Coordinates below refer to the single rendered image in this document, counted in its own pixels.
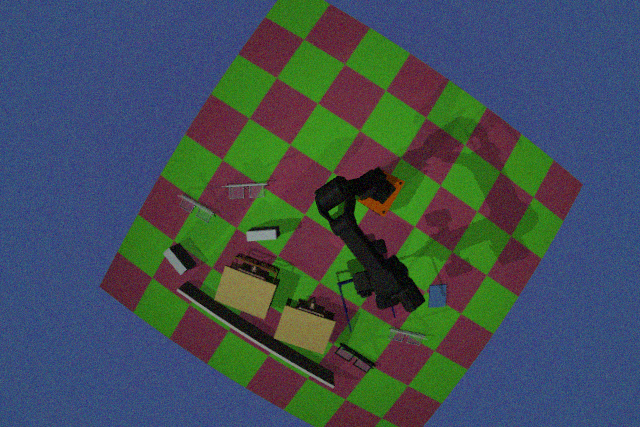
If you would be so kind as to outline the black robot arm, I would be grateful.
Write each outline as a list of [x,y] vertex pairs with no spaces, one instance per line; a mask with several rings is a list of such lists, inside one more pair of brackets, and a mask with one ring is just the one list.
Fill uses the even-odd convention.
[[[413,279],[408,277],[408,268],[395,254],[386,260],[382,258],[359,228],[354,216],[356,195],[361,201],[371,197],[383,204],[395,190],[386,179],[386,174],[377,167],[352,180],[335,177],[315,191],[315,201],[319,214],[329,221],[332,232],[342,239],[366,270],[356,272],[352,277],[357,295],[365,298],[374,292],[382,300],[398,297],[405,311],[411,313],[425,299]],[[328,211],[343,201],[344,214],[336,219],[331,218]]]

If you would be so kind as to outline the long black flat bar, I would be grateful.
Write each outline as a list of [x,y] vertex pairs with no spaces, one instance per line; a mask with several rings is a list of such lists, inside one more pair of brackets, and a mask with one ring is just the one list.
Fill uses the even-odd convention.
[[271,335],[263,332],[252,323],[239,317],[239,315],[209,297],[206,293],[196,288],[196,286],[190,282],[187,281],[185,284],[182,284],[177,291],[188,298],[188,300],[198,305],[198,307],[213,315],[222,321],[222,323],[233,330],[236,330],[238,333],[253,341],[263,349],[270,351],[276,357],[281,358],[295,368],[298,368],[302,372],[314,377],[316,380],[323,382],[325,385],[328,385],[331,388],[335,387],[333,372],[322,365],[315,363],[306,356],[301,355],[296,350],[291,349],[284,343],[274,339]]

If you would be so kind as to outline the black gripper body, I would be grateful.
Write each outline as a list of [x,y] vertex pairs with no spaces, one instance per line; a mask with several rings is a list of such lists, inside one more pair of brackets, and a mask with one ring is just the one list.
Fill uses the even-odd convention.
[[[375,240],[375,241],[372,241],[371,244],[375,247],[375,249],[378,251],[380,255],[388,253],[385,240],[383,239]],[[381,255],[381,257],[384,258],[383,255]],[[398,297],[395,297],[391,300],[387,300],[387,299],[382,300],[380,297],[376,296],[375,300],[377,302],[378,309],[380,310],[399,304]]]

